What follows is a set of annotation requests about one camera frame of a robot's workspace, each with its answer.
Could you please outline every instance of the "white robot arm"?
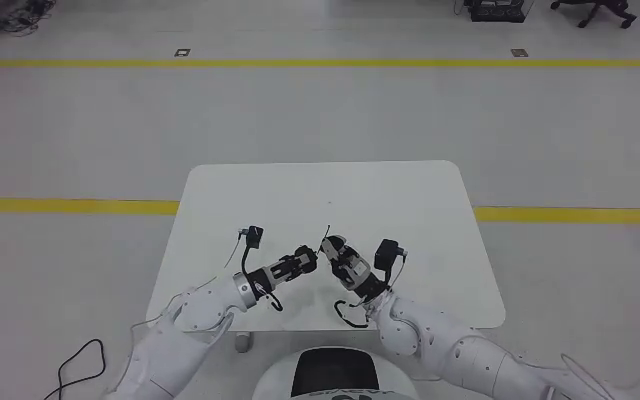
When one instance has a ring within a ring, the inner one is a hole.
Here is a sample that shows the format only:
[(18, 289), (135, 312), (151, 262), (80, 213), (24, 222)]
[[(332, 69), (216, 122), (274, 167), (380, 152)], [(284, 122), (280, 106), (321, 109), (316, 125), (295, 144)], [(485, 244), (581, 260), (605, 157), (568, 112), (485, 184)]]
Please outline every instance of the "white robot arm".
[[(248, 230), (243, 266), (248, 249), (257, 248), (256, 235), (249, 240), (256, 232), (252, 228)], [(258, 243), (261, 232), (257, 234)], [(395, 245), (390, 246), (392, 250), (406, 256)], [(398, 355), (418, 357), (434, 377), (496, 400), (634, 399), (629, 392), (596, 381), (570, 359), (573, 364), (567, 363), (568, 368), (527, 364), (454, 317), (402, 298), (388, 285), (389, 274), (385, 281), (379, 280), (340, 236), (324, 238), (321, 251), (342, 285), (362, 299), (383, 345)], [(271, 266), (249, 274), (243, 267), (243, 273), (175, 296), (135, 345), (120, 379), (104, 400), (173, 399), (231, 326), (233, 308), (246, 312), (261, 297), (272, 295), (278, 284), (315, 270), (316, 260), (316, 253), (302, 246)], [(378, 396), (391, 398), (394, 394), (371, 394), (371, 398)]]
[[(251, 227), (249, 248), (257, 248), (262, 234)], [(316, 253), (306, 246), (294, 255), (251, 273), (212, 280), (175, 296), (158, 322), (135, 345), (119, 379), (104, 400), (170, 400), (176, 397), (204, 361), (211, 347), (233, 322), (233, 308), (246, 312), (277, 285), (316, 269)]]
[[(392, 243), (397, 255), (406, 256)], [(435, 377), (496, 400), (633, 399), (628, 392), (596, 381), (572, 360), (569, 368), (527, 364), (454, 317), (398, 296), (388, 279), (380, 281), (340, 236), (325, 238), (321, 250), (343, 286), (362, 299), (383, 345), (398, 355), (418, 357)]]

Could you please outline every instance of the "table top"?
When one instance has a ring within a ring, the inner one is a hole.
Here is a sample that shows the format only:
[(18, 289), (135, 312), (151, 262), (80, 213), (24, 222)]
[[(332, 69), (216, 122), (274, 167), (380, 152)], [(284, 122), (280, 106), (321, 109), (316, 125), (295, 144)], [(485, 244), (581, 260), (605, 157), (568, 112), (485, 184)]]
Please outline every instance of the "table top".
[[(327, 229), (344, 236), (373, 266), (383, 239), (408, 251), (394, 290), (493, 328), (505, 309), (460, 171), (448, 161), (201, 165), (189, 174), (147, 309), (153, 318), (175, 294), (240, 270), (244, 241), (222, 270), (240, 228), (264, 228), (247, 270), (274, 263), (300, 245), (317, 248)], [(401, 261), (394, 265), (393, 276)], [(374, 272), (383, 277), (381, 271)], [(338, 299), (357, 302), (320, 255), (312, 274), (279, 285), (284, 311), (261, 299), (236, 313), (234, 331), (351, 330)], [(361, 309), (348, 310), (361, 322)]]

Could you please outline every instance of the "robot forearm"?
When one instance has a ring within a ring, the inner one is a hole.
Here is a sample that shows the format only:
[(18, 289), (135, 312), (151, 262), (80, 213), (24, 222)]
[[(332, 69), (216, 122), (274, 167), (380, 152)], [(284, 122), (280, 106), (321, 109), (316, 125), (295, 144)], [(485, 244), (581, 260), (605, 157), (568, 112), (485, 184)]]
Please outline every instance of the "robot forearm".
[(389, 292), (369, 307), (385, 347), (417, 354), (430, 374), (496, 400), (546, 398), (547, 383), (455, 318)]
[(277, 285), (316, 268), (308, 247), (248, 273), (215, 279), (176, 296), (135, 345), (105, 400), (169, 400), (189, 383), (211, 347), (229, 330), (236, 308), (246, 312)]
[(596, 382), (577, 364), (574, 369), (548, 368), (516, 360), (456, 318), (392, 292), (367, 307), (385, 347), (417, 354), (427, 372), (452, 385), (496, 400), (633, 399), (628, 392)]

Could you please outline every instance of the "floor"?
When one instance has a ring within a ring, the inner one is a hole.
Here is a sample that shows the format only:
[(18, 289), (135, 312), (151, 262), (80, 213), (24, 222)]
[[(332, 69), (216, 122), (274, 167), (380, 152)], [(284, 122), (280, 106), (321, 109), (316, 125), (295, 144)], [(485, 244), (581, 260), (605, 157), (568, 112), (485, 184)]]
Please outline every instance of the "floor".
[[(60, 1), (0, 60), (640, 59), (638, 23), (534, 5), (525, 24), (472, 24), (449, 0)], [(199, 164), (447, 159), (473, 205), (640, 207), (640, 69), (2, 68), (0, 197), (180, 198)], [(104, 378), (151, 296), (171, 216), (0, 213), (0, 398), (40, 399), (93, 337)], [(507, 310), (486, 332), (533, 362), (569, 353), (622, 385), (640, 377), (640, 225), (480, 223)], [(249, 399), (279, 357), (370, 333), (226, 337), (182, 400)], [(82, 356), (69, 378), (99, 368)], [(415, 366), (404, 365), (420, 378)], [(416, 381), (424, 399), (480, 396)]]

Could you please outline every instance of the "wire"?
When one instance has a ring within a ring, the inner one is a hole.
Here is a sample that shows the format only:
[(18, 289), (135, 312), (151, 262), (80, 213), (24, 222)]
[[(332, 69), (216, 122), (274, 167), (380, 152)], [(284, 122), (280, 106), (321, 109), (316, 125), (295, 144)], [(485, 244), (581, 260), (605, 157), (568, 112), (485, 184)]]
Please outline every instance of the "wire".
[(246, 263), (247, 256), (249, 255), (249, 250), (251, 250), (251, 248), (249, 246), (245, 246), (244, 253), (242, 254), (242, 261), (240, 261), (240, 268), (242, 270), (242, 275), (244, 275), (244, 277), (247, 279), (247, 282), (249, 282), (249, 286), (251, 286), (253, 292), (258, 293), (258, 289), (256, 289), (256, 285), (253, 283), (253, 279), (249, 278), (249, 274), (247, 274)]
[[(233, 258), (233, 256), (236, 254), (236, 250), (238, 249), (238, 245), (240, 244), (240, 237), (238, 237), (238, 240), (236, 241), (236, 245), (233, 248), (233, 251), (231, 252), (231, 255), (229, 256), (229, 259), (227, 260), (226, 263), (224, 263), (224, 267), (222, 267), (222, 269), (226, 269), (227, 265), (229, 265), (229, 263), (231, 262), (231, 259)], [(206, 281), (205, 283), (203, 283), (202, 285), (198, 286), (196, 288), (196, 290), (210, 284), (211, 282), (213, 282), (218, 276), (214, 276), (213, 278), (209, 279), (208, 281)]]
[(402, 273), (402, 270), (404, 269), (404, 264), (406, 262), (407, 262), (407, 256), (402, 256), (402, 265), (400, 266), (400, 271), (398, 271), (398, 275), (396, 275), (396, 277), (393, 278), (393, 282), (391, 282), (391, 285), (389, 285), (389, 289), (393, 287), (393, 284), (396, 283), (396, 281), (400, 277), (400, 274)]
[[(238, 240), (236, 241), (236, 245), (233, 247), (233, 251), (231, 252), (231, 255), (229, 256), (229, 259), (227, 260), (227, 262), (224, 264), (224, 267), (222, 267), (222, 269), (227, 268), (227, 266), (229, 265), (229, 263), (231, 262), (231, 260), (233, 259), (233, 256), (236, 254), (236, 250), (238, 249), (238, 244), (240, 243), (240, 237), (238, 237)], [(206, 285), (208, 285), (209, 283), (213, 282), (218, 276), (215, 275), (213, 278), (209, 279), (208, 281), (206, 281), (205, 283), (203, 283), (202, 285), (198, 286), (195, 290), (198, 290)], [(157, 321), (158, 319), (160, 319), (160, 317), (162, 316), (162, 314), (164, 314), (167, 310), (169, 310), (169, 307), (171, 307), (171, 303), (173, 303), (173, 300), (175, 300), (178, 296), (180, 296), (182, 293), (176, 293), (175, 295), (173, 295), (173, 297), (169, 300), (169, 302), (167, 303), (167, 305), (162, 309), (162, 311), (160, 311), (160, 314), (158, 314), (157, 317), (146, 320), (146, 321), (142, 321), (142, 322), (137, 322), (133, 325), (131, 325), (129, 327), (129, 336), (130, 336), (130, 343), (131, 343), (131, 347), (129, 349), (129, 356), (127, 357), (127, 365), (124, 368), (124, 371), (122, 372), (122, 375), (120, 376), (120, 379), (118, 379), (118, 383), (113, 387), (113, 389), (111, 390), (112, 392), (115, 392), (116, 389), (118, 389), (118, 386), (120, 386), (120, 384), (122, 383), (122, 381), (124, 380), (124, 377), (127, 375), (127, 372), (129, 372), (129, 367), (131, 367), (131, 359), (133, 358), (133, 350), (135, 347), (135, 335), (133, 330), (141, 325), (145, 325), (154, 321)], [(213, 327), (206, 329), (206, 330), (202, 330), (202, 331), (191, 331), (193, 333), (197, 333), (197, 332), (206, 332), (208, 330), (211, 329), (215, 329), (218, 325), (220, 325), (220, 323), (222, 323), (222, 320), (224, 318), (221, 318), (220, 321), (218, 321), (216, 323), (216, 325), (214, 325)]]
[[(346, 301), (344, 300), (337, 300), (335, 303), (333, 303), (333, 309), (336, 310), (336, 314), (338, 314), (338, 316), (347, 323), (347, 325), (349, 325), (352, 328), (357, 328), (357, 329), (364, 329), (364, 328), (368, 328), (369, 327), (369, 316), (367, 316), (365, 314), (365, 317), (367, 319), (367, 322), (364, 324), (356, 324), (353, 323), (351, 321), (349, 321), (347, 318), (344, 317), (344, 315), (342, 315), (342, 312), (340, 312), (340, 309), (338, 308), (339, 305), (341, 304), (347, 304)], [(362, 301), (360, 301), (360, 303), (358, 304), (347, 304), (349, 306), (349, 308), (356, 308), (359, 307), (360, 304), (362, 304)]]
[[(64, 368), (65, 365), (67, 365), (74, 358), (76, 358), (80, 353), (82, 353), (82, 351), (84, 349), (86, 349), (87, 346), (89, 346), (91, 343), (98, 343), (100, 345), (100, 357), (102, 358), (102, 369), (100, 370), (100, 372), (98, 372), (95, 375), (87, 376), (86, 378), (78, 379), (78, 380), (75, 380), (75, 381), (72, 381), (72, 382), (69, 382), (69, 383), (65, 383), (63, 385), (62, 384), (62, 368)], [(49, 397), (54, 395), (56, 392), (58, 393), (58, 400), (62, 400), (62, 390), (64, 388), (67, 388), (67, 387), (69, 387), (71, 385), (75, 385), (76, 383), (85, 382), (85, 381), (88, 381), (88, 380), (91, 380), (91, 379), (95, 379), (95, 378), (99, 377), (100, 375), (102, 375), (106, 369), (107, 369), (107, 362), (105, 361), (105, 357), (104, 357), (104, 343), (102, 343), (102, 340), (100, 340), (100, 339), (91, 339), (87, 343), (85, 343), (84, 346), (82, 346), (80, 348), (80, 350), (78, 350), (76, 352), (76, 354), (74, 354), (71, 357), (69, 357), (65, 362), (62, 363), (62, 365), (60, 365), (60, 368), (58, 368), (58, 388), (53, 390), (48, 395), (46, 395), (44, 397), (44, 399), (42, 399), (42, 400), (47, 400)]]
[(327, 235), (329, 234), (329, 229), (331, 229), (331, 225), (327, 225), (327, 230), (324, 232), (324, 236), (322, 237), (322, 240), (320, 240), (320, 247), (318, 247), (318, 251), (316, 251), (316, 255), (320, 254), (320, 250), (322, 250), (322, 242), (324, 242), (324, 240), (327, 238)]

